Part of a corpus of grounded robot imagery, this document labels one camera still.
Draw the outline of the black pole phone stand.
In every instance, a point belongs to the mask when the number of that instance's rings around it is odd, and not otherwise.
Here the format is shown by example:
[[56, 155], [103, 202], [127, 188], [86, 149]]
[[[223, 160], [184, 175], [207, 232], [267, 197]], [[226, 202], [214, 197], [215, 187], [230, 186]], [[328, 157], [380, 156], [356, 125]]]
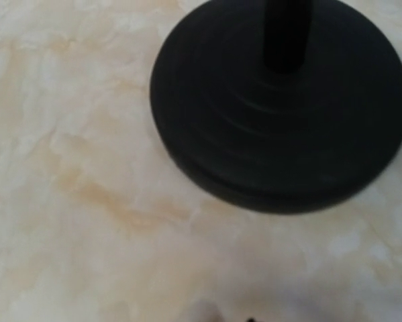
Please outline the black pole phone stand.
[[341, 1], [207, 1], [164, 41], [152, 116], [197, 185], [257, 211], [358, 193], [402, 144], [402, 61]]

